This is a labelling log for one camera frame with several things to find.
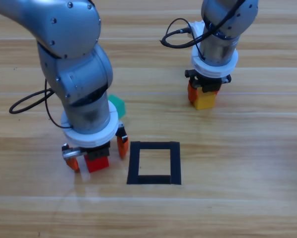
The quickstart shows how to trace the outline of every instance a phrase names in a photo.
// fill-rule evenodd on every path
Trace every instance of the wood grain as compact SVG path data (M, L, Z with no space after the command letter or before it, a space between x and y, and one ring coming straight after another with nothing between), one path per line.
M201 1L95 3L126 130L132 141L179 141L183 184L126 185L115 140L109 168L89 174L79 158L75 175L44 105L8 113L44 76L34 38L0 16L0 238L297 238L297 0L260 1L232 83L204 111L187 99L191 49L159 43L173 19L200 20ZM49 105L59 121L60 101ZM167 152L141 159L140 174L169 172Z

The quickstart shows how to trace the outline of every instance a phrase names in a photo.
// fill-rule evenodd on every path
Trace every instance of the black cable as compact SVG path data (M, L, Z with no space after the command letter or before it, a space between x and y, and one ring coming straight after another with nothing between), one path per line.
M177 18L177 19L173 20L173 21L170 23L170 25L168 26L168 29L167 29L165 35L168 34L169 28L175 23L175 21L178 21L178 20L183 20L183 21L185 21L186 24L189 26L189 28L183 28L183 29L177 30L177 31L179 31L179 34L183 34L183 33L191 33L192 36L193 36L193 41L196 41L195 36L194 36L194 33L193 33L193 28L191 27L191 25L189 24L189 22L188 22L186 19L184 19L184 18ZM170 34L171 34L171 35L178 34L177 31L172 32L172 33L170 33ZM203 54L200 52L199 47L198 47L197 44L196 44L196 47L197 47L198 53L199 53L199 55L201 56L201 58L202 58L203 60L205 60L205 58L204 58Z
M21 104L22 102L25 102L26 100L28 100L28 99L30 99L30 98L32 98L32 97L34 97L34 96L37 96L37 95L39 95L39 94L42 94L42 93L44 93L45 96L44 96L43 98L39 99L37 102L35 102L35 103L33 103L33 104L31 104L31 105L25 107L25 108L22 108L22 109L19 109L19 110L17 110L17 111L14 111L14 108L16 108L16 107L17 107L19 104ZM59 127L59 128L62 128L62 129L69 129L69 128L72 128L72 126L65 127L65 126L60 126L60 125L58 125L58 124L53 120L53 118L51 117L50 112L49 112L49 109L48 109L48 105L47 105L47 99L50 98L50 96L52 96L54 93L55 93L55 92L54 92L51 88L48 88L48 89L47 89L47 80L45 79L45 89L44 89L44 90L41 90L41 91L39 91L39 92L33 93L33 94L31 94L31 95L28 95L27 97L24 97L23 99L21 99L21 100L19 100L18 102L14 103L14 104L9 108L9 111L8 111L8 112L9 112L10 114L19 114L19 113L23 113L23 112L28 111L29 109L32 109L33 107L35 107L35 106L41 104L43 101L45 101L46 111L47 111L47 114L48 114L50 120L51 120L57 127Z
M166 41L166 39L172 35L175 34L179 34L180 30L177 30L175 32L171 32L171 33L167 33L163 39L160 41L162 43L162 45L169 47L169 48L173 48L173 49L184 49L184 48L188 48L194 45L197 45L198 43L202 42L203 40L205 40L206 38L210 37L212 34L216 33L229 19L231 19L235 12L238 10L238 8L245 2L245 0L238 0L237 3L232 7L232 9L227 13L227 15L221 20L221 22L216 25L213 29L209 30L208 32L206 32L205 34L197 37L196 39L186 43L186 44L182 44L182 45L172 45L170 43L168 43Z
M49 118L50 118L50 120L53 122L53 124L55 124L55 126L57 126L57 127L59 127L59 128L62 128L62 129L69 129L69 128L73 128L73 126L61 126L61 125L58 125L55 121L54 121L54 119L51 117L51 115L50 115L50 112L49 112L49 109L48 109L48 105L47 105L47 99L48 99L48 97L47 97L47 79L45 79L45 106L46 106L46 111L47 111L47 114L48 114L48 116L49 116Z
M25 102L26 100L34 97L34 96L37 96L39 94L42 94L42 93L45 93L45 97L43 97L42 99L38 100L37 102L29 105L28 107L25 107L25 108L22 108L22 109L19 109L17 111L14 111L14 108L17 107L19 104L21 104L22 102ZM14 103L10 108L9 108L9 113L10 114L19 114L19 113L23 113L25 111L28 111L29 109L32 109L33 107L37 106L38 104L41 104L43 101L45 101L47 98L49 98L50 96L52 96L55 92L49 88L45 88L45 90L41 90L39 92L36 92L36 93L33 93L21 100L19 100L18 102Z

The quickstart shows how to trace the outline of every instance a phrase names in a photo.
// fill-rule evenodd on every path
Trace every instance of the metallic cylinder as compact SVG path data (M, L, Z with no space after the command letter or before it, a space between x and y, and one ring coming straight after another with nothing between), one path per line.
M240 36L225 38L211 35L200 43L200 51L205 58L204 62L211 66L223 66L230 62L232 54L238 44Z
M110 121L107 92L97 101L80 107L63 104L74 130L81 134L94 134L103 130Z

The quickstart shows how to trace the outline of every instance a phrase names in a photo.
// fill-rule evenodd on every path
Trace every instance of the yellow block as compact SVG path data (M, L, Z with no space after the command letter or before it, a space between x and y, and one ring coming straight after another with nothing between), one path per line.
M214 92L203 93L202 88L198 88L198 97L194 102L197 110L213 108L215 106L216 94Z

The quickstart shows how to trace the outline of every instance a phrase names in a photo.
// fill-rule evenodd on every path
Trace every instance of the black square frame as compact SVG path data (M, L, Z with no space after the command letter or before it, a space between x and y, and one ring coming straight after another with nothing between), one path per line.
M139 175L140 150L170 150L170 175ZM132 141L127 184L181 185L180 143Z

